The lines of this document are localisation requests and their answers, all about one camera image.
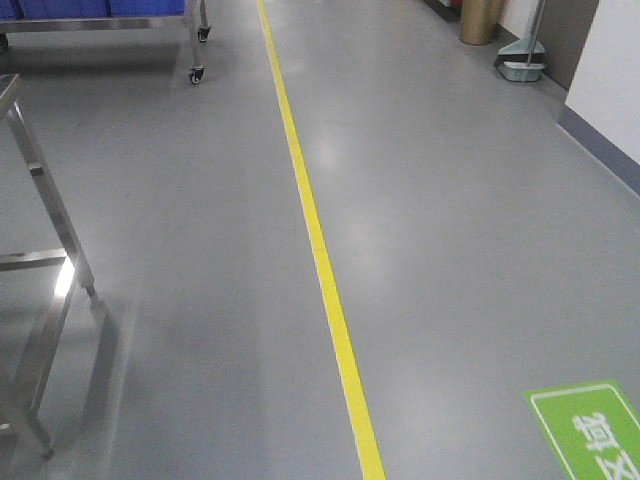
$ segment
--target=wall baseboard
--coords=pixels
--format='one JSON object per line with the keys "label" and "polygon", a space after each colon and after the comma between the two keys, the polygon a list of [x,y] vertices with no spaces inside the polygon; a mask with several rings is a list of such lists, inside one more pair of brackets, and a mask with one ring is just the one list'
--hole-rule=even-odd
{"label": "wall baseboard", "polygon": [[566,105],[560,115],[558,124],[631,190],[640,195],[640,164],[636,163]]}

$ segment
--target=stainless steel cart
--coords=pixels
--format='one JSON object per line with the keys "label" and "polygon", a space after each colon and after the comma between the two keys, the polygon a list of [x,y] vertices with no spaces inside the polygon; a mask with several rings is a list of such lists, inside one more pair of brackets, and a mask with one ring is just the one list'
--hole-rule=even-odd
{"label": "stainless steel cart", "polygon": [[209,38],[211,27],[207,21],[206,0],[187,0],[184,15],[153,17],[63,18],[51,20],[0,21],[0,48],[9,46],[8,33],[17,32],[70,32],[78,30],[138,30],[151,28],[187,28],[193,52],[193,67],[189,72],[191,83],[197,85],[205,70],[200,43]]}
{"label": "stainless steel cart", "polygon": [[69,310],[75,283],[97,299],[93,274],[87,263],[78,236],[53,182],[42,151],[33,132],[25,123],[18,105],[21,81],[18,75],[0,77],[0,118],[11,128],[27,169],[58,234],[62,248],[0,255],[0,273],[13,270],[59,267],[53,299],[42,325],[36,324],[29,336],[13,378],[0,364],[0,463],[10,458],[18,437],[37,443],[43,455],[50,456],[51,438],[38,420],[38,410],[44,395],[53,358],[58,348],[65,317]]}

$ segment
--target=white wall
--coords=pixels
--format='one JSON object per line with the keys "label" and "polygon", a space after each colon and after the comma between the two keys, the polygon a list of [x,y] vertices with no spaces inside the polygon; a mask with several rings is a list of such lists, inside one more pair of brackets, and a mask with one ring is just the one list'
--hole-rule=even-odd
{"label": "white wall", "polygon": [[600,0],[566,104],[640,163],[640,1]]}
{"label": "white wall", "polygon": [[516,37],[524,37],[531,29],[537,6],[538,0],[505,0],[500,25]]}

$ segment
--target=caster wheel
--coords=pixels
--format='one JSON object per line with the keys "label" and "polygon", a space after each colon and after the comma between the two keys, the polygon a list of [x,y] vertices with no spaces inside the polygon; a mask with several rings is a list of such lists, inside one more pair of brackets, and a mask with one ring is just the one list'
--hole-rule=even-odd
{"label": "caster wheel", "polygon": [[40,455],[45,462],[48,462],[53,458],[53,448],[48,448]]}
{"label": "caster wheel", "polygon": [[209,32],[211,31],[211,27],[200,27],[198,29],[198,40],[201,43],[204,43],[209,38]]}
{"label": "caster wheel", "polygon": [[194,85],[198,85],[204,76],[204,68],[192,68],[189,79]]}

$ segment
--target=doorway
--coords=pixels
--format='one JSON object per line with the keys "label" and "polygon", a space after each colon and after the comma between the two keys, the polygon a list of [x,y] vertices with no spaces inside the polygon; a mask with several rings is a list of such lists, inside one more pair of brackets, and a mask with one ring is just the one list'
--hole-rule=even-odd
{"label": "doorway", "polygon": [[547,70],[567,90],[578,67],[598,0],[547,0],[540,23]]}

